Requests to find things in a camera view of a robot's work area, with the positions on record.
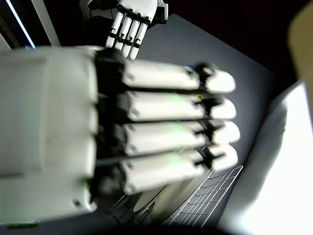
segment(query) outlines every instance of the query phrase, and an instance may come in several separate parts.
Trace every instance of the metal dish rack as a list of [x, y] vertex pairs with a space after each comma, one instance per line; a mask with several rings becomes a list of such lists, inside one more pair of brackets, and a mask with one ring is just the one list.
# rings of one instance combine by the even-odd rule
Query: metal dish rack
[[[163, 225], [203, 227], [242, 169], [241, 165], [215, 177], [213, 171], [210, 172], [185, 202], [163, 222]], [[122, 227], [149, 225], [154, 202], [167, 187], [169, 185], [138, 212], [133, 212], [131, 197], [124, 195], [112, 206], [107, 215], [113, 216]]]

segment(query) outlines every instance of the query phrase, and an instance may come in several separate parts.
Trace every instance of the wire rack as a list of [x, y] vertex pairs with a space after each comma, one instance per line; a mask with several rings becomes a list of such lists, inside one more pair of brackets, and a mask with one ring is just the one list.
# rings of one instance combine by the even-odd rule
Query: wire rack
[[[242, 168], [241, 165], [215, 177], [212, 177], [213, 172], [210, 172], [199, 187], [163, 224], [203, 227]], [[149, 204], [138, 212], [133, 211], [132, 198], [124, 195], [111, 207], [107, 215], [113, 216], [121, 227], [149, 225], [154, 202], [168, 187], [169, 185], [164, 187]]]

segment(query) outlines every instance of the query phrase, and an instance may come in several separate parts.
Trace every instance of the robotic hand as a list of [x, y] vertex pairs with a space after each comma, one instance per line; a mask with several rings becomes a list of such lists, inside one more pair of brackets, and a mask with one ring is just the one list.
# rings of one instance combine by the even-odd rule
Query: robotic hand
[[98, 194], [237, 164], [236, 109], [219, 95], [235, 82], [215, 66], [42, 47], [1, 54], [0, 82], [0, 223], [92, 212]]
[[167, 20], [168, 8], [163, 0], [120, 0], [106, 47], [115, 47], [123, 51], [124, 57], [135, 59], [157, 7], [164, 8]]

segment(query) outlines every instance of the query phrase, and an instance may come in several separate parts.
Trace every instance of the dark background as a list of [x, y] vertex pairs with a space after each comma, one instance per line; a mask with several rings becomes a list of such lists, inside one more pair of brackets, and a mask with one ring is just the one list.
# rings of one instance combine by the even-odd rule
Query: dark background
[[[44, 0], [52, 23], [64, 46], [95, 43], [87, 36], [79, 0]], [[279, 77], [280, 92], [295, 82], [287, 47], [291, 20], [308, 0], [168, 0], [169, 13], [176, 13], [243, 54], [272, 70]], [[87, 22], [98, 39], [107, 35], [112, 21]]]

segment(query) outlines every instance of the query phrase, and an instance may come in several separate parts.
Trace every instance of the light strip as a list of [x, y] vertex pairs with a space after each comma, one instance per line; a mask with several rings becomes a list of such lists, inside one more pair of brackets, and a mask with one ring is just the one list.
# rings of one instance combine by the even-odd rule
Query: light strip
[[21, 29], [23, 30], [25, 36], [27, 37], [29, 43], [31, 44], [31, 46], [32, 46], [33, 48], [36, 48], [36, 47], [35, 47], [35, 44], [34, 44], [33, 41], [31, 40], [31, 38], [30, 38], [28, 32], [26, 31], [26, 29], [25, 29], [23, 23], [21, 22], [21, 20], [20, 20], [18, 14], [16, 13], [16, 11], [15, 11], [15, 9], [14, 9], [12, 3], [10, 2], [10, 0], [6, 0], [6, 3], [9, 5], [9, 7], [10, 7], [12, 13], [13, 13], [13, 15], [15, 16], [15, 19], [18, 21], [18, 23], [19, 23]]

